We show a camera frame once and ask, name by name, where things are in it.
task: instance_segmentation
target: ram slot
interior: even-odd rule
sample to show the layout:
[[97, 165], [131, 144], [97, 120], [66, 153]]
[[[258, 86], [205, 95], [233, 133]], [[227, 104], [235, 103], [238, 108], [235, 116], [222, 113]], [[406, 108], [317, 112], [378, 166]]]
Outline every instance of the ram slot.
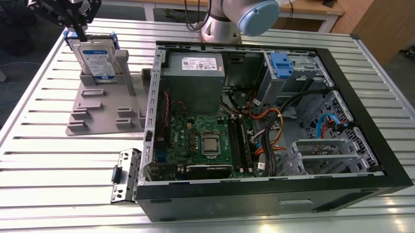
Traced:
[[241, 159], [239, 159], [239, 142], [238, 142], [238, 125], [235, 119], [229, 120], [229, 130], [230, 130], [230, 143], [231, 143], [231, 150], [233, 150], [233, 157], [234, 157], [234, 166], [235, 170], [241, 169]]
[[243, 123], [241, 121], [241, 119], [235, 120], [237, 126], [238, 126], [238, 147], [239, 147], [239, 154], [238, 156], [241, 157], [241, 162], [242, 162], [242, 167], [243, 168], [249, 168], [249, 161], [247, 161], [247, 151], [246, 151], [246, 132], [245, 132], [245, 126]]

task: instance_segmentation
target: blue drive bay latch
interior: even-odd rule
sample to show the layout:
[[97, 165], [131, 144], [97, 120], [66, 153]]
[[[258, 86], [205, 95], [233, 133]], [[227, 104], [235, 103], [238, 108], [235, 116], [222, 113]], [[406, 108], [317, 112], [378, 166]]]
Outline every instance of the blue drive bay latch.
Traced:
[[271, 53], [271, 65], [277, 71], [277, 77], [279, 79], [289, 79], [293, 75], [293, 61], [286, 53]]

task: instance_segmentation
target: power supply label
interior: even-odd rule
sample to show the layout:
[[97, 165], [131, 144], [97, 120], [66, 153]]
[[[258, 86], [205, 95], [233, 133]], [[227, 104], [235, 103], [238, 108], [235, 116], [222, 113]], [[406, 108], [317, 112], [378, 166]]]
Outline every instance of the power supply label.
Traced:
[[83, 51], [87, 65], [93, 76], [98, 79], [114, 79], [115, 70], [109, 62], [109, 51], [106, 50], [85, 50]]
[[182, 59], [182, 70], [218, 70], [217, 58], [186, 57]]

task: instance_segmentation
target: metal sheet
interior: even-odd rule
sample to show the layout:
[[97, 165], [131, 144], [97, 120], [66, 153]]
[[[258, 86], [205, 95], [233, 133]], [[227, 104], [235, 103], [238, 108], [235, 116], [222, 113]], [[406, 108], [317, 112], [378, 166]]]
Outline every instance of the metal sheet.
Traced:
[[[155, 40], [198, 41], [183, 24], [97, 19], [91, 33], [115, 31], [130, 51], [130, 68], [151, 66]], [[415, 179], [414, 110], [361, 45], [342, 34], [271, 30], [245, 43], [329, 48]], [[62, 41], [47, 58], [0, 135], [0, 228], [7, 231], [103, 232], [373, 232], [415, 231], [415, 187], [329, 213], [151, 223], [139, 206], [111, 206], [118, 152], [142, 148], [142, 133], [67, 137], [79, 66]]]

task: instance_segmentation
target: green circuit board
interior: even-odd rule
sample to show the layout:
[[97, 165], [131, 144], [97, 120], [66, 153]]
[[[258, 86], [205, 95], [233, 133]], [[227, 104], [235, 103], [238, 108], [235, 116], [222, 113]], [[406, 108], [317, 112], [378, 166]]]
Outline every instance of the green circuit board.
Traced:
[[[230, 178], [255, 177], [257, 171], [254, 169], [237, 169], [234, 164], [233, 148], [230, 142], [227, 116], [175, 116], [171, 119], [170, 125], [170, 142], [166, 152], [157, 153], [165, 156], [163, 163], [158, 169], [161, 179], [174, 179], [175, 170], [186, 165], [205, 164], [205, 165], [231, 165], [234, 172]], [[247, 121], [243, 121], [245, 128], [249, 127]], [[218, 146], [221, 150], [215, 155], [207, 155], [203, 149], [203, 139], [218, 139]]]
[[[171, 121], [167, 162], [171, 164], [222, 163], [233, 165], [229, 117], [178, 116]], [[221, 155], [207, 158], [202, 152], [205, 134], [219, 137]]]

